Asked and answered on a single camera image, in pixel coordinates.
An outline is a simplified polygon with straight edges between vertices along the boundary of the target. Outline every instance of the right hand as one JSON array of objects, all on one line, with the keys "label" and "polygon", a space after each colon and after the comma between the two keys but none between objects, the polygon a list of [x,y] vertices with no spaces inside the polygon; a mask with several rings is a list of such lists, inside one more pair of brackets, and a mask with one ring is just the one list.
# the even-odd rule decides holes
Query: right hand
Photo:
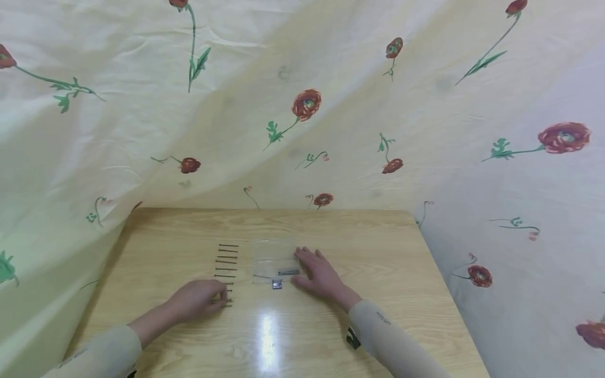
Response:
[{"label": "right hand", "polygon": [[342,283],[338,273],[317,249],[313,254],[307,247],[297,247],[294,256],[307,271],[309,278],[293,276],[292,283],[324,299],[335,301],[348,313],[361,297]]}]

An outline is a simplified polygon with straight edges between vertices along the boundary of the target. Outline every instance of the hand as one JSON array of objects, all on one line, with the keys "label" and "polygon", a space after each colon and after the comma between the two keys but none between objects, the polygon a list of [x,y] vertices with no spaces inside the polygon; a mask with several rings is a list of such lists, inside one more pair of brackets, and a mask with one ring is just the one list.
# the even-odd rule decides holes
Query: hand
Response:
[{"label": "hand", "polygon": [[[220,300],[212,298],[220,295]],[[227,303],[227,286],[216,279],[199,279],[186,283],[164,304],[179,323],[190,322],[223,308]]]},{"label": "hand", "polygon": [[318,249],[313,254],[307,247],[302,249],[297,247],[294,256],[298,258],[309,276],[308,279],[302,276],[292,277],[291,281],[295,286],[324,299],[335,301],[346,313],[356,303],[362,301],[353,289],[342,283],[336,270]]},{"label": "hand", "polygon": [[[220,300],[212,303],[212,298],[220,295]],[[213,313],[227,303],[227,287],[215,279],[204,279],[186,283],[165,303],[152,308],[128,326],[137,334],[141,348],[145,349],[162,333],[175,325],[192,321]]]}]

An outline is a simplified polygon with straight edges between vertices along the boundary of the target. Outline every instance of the small metal part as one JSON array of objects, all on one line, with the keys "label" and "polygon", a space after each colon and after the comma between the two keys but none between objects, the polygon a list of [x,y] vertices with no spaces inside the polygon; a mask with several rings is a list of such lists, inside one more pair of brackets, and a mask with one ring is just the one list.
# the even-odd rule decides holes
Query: small metal part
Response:
[{"label": "small metal part", "polygon": [[357,336],[355,336],[355,332],[353,332],[351,328],[348,329],[347,343],[351,345],[354,350],[357,350],[361,346],[361,342]]},{"label": "small metal part", "polygon": [[292,270],[280,270],[279,272],[277,272],[278,276],[295,276],[295,275],[299,275],[301,272],[298,269],[292,269]]}]

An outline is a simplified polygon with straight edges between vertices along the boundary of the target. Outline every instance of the wood grain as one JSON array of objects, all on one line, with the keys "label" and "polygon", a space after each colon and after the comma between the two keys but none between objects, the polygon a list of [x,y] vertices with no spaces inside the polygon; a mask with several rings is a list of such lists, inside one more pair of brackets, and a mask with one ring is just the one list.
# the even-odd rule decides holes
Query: wood grain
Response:
[{"label": "wood grain", "polygon": [[321,249],[343,281],[418,340],[453,377],[488,377],[410,214],[354,210],[139,209],[128,221],[69,354],[136,318],[181,285],[215,274],[219,243],[238,244],[232,307],[175,327],[137,364],[137,378],[388,377],[345,342],[345,314],[284,283],[253,284],[256,240]]}]

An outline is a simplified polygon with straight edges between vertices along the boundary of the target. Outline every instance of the wrinkled fabric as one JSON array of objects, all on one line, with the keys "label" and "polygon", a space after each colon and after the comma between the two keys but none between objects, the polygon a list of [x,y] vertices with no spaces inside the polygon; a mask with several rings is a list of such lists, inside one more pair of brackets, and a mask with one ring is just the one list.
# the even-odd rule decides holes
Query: wrinkled fabric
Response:
[{"label": "wrinkled fabric", "polygon": [[493,377],[599,376],[603,14],[4,1],[0,376],[62,360],[141,201],[409,210]]}]

